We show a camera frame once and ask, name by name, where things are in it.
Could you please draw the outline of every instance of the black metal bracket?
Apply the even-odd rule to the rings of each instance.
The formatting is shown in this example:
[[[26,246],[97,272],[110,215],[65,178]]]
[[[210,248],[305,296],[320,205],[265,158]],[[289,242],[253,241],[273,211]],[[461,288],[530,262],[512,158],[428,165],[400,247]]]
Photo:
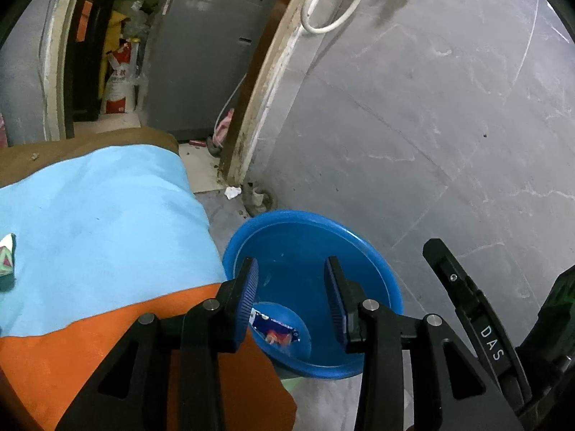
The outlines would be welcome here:
[[[531,388],[517,352],[489,301],[442,240],[429,240],[423,246],[423,257],[447,291],[479,362],[514,412],[519,412],[531,400]]]
[[[417,431],[522,429],[493,378],[443,318],[413,319],[367,299],[335,257],[326,261],[325,272],[328,293],[342,301],[340,309],[332,304],[332,314],[336,329],[346,326],[346,352],[365,354],[355,431],[403,431],[402,350],[411,356]]]
[[[185,315],[160,320],[142,314],[90,376],[56,431],[166,430],[173,350],[180,350],[178,429],[225,431],[217,354],[235,353],[245,337],[253,299],[244,288],[257,285],[257,271],[257,261],[246,258],[236,279]]]
[[[558,429],[549,423],[575,407],[575,266],[557,277],[517,354],[534,391],[520,416],[525,430],[540,422],[541,429]]]

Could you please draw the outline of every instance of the wooden door frame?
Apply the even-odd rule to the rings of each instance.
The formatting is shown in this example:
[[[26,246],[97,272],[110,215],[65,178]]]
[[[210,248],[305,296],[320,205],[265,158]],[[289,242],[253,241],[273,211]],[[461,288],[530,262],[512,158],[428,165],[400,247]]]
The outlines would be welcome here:
[[[240,89],[220,159],[220,171],[229,185],[240,185],[254,152],[262,111],[271,100],[274,82],[281,77],[284,51],[297,37],[303,0],[278,0],[262,33]]]

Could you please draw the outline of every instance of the pink cloth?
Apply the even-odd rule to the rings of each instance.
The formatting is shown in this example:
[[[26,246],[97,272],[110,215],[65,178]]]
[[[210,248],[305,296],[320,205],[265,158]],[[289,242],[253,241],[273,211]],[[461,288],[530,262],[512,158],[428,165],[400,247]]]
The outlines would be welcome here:
[[[234,109],[230,108],[225,118],[217,125],[216,133],[212,136],[213,143],[218,147],[222,148],[224,146],[224,139],[226,134],[228,134],[229,123],[232,121],[232,116],[234,116]]]

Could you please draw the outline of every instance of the brown fabric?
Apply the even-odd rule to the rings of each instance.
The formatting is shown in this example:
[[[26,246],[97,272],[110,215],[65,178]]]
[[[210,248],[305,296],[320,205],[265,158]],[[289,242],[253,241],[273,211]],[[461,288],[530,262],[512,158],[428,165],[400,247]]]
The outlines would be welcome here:
[[[170,134],[153,128],[127,128],[74,139],[24,144],[0,150],[0,188],[16,183],[48,165],[81,157],[108,146],[150,144],[178,153]]]

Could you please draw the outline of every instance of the light blue cloth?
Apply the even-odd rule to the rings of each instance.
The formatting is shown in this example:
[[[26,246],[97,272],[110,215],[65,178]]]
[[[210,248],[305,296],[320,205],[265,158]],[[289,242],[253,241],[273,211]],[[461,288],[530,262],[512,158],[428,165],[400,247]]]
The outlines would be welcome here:
[[[0,291],[2,336],[225,281],[182,161],[155,146],[100,149],[1,188],[7,233],[15,285]]]

